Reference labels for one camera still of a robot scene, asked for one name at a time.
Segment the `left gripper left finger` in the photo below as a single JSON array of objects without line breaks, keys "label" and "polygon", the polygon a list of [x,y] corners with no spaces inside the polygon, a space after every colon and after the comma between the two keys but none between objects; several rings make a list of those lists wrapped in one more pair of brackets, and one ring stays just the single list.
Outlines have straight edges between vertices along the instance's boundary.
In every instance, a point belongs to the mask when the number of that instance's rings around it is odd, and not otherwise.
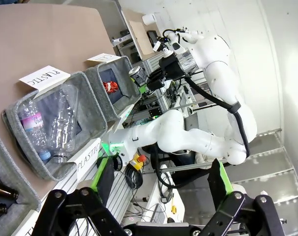
[{"label": "left gripper left finger", "polygon": [[97,172],[90,186],[67,194],[61,189],[52,190],[45,201],[34,227],[36,236],[68,236],[79,219],[87,222],[99,236],[131,236],[106,204],[114,183],[114,172],[120,167],[116,156],[99,160]]}]

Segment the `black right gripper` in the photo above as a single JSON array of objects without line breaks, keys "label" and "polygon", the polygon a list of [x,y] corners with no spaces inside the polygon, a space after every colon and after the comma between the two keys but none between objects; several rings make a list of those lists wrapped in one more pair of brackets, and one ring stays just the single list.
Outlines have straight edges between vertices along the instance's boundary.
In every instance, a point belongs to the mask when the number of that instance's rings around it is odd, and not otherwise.
[{"label": "black right gripper", "polygon": [[147,87],[149,90],[157,90],[165,86],[162,79],[178,79],[185,75],[175,54],[159,60],[160,68],[151,72],[148,76]]}]

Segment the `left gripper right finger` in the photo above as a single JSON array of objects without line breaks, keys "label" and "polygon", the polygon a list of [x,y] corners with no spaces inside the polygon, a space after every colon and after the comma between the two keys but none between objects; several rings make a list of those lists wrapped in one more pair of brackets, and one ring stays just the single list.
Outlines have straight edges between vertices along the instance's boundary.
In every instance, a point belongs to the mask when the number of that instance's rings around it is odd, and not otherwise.
[{"label": "left gripper right finger", "polygon": [[200,235],[225,236],[234,223],[245,226],[243,231],[250,236],[285,234],[272,198],[261,194],[252,199],[234,190],[223,164],[217,159],[209,169],[208,183],[216,212]]}]

